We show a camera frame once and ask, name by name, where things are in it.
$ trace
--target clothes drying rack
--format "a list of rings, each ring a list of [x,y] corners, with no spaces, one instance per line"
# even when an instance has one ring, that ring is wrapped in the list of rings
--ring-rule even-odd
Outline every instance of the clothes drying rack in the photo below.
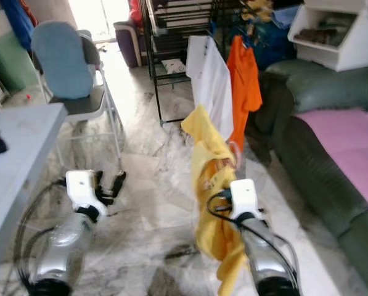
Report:
[[[145,45],[149,75],[155,88],[160,126],[182,121],[184,118],[165,120],[160,108],[158,87],[190,81],[185,72],[157,73],[156,64],[162,60],[179,59],[186,64],[188,37],[221,32],[217,42],[226,60],[227,30],[238,24],[243,5],[239,0],[140,0],[144,22]]]

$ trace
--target chair seat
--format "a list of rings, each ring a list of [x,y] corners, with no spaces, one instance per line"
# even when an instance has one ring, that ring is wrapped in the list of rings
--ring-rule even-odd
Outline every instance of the chair seat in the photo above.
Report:
[[[79,99],[64,99],[54,96],[49,103],[63,103],[67,109],[68,117],[72,115],[81,115],[91,119],[96,117],[96,114],[94,113],[98,113],[98,111],[104,111],[103,96],[104,88],[102,86],[95,86],[92,88],[90,95],[87,97],[81,97]]]

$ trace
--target gray table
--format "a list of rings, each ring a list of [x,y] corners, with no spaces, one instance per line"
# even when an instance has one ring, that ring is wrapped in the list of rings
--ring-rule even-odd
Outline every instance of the gray table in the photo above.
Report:
[[[8,146],[0,154],[0,259],[66,114],[62,104],[0,111],[0,137]]]

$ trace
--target green sofa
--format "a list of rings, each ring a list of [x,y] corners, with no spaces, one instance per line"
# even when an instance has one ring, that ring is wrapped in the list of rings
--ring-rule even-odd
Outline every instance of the green sofa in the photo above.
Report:
[[[368,110],[368,68],[334,72],[300,60],[270,66],[260,79],[263,106],[251,122],[269,136],[293,182],[337,238],[368,286],[368,203],[318,141],[292,116],[314,109]]]

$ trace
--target yellow cloth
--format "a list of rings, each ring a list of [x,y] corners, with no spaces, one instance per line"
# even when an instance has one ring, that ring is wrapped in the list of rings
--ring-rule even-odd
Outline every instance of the yellow cloth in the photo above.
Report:
[[[191,161],[192,184],[197,195],[200,219],[196,229],[198,248],[221,261],[217,278],[222,281],[219,296],[231,295],[238,273],[246,262],[240,235],[231,224],[211,215],[207,200],[221,189],[230,187],[235,180],[235,158],[219,135],[205,109],[199,105],[182,123],[185,132],[195,140]],[[213,207],[226,205],[225,200],[214,199]]]

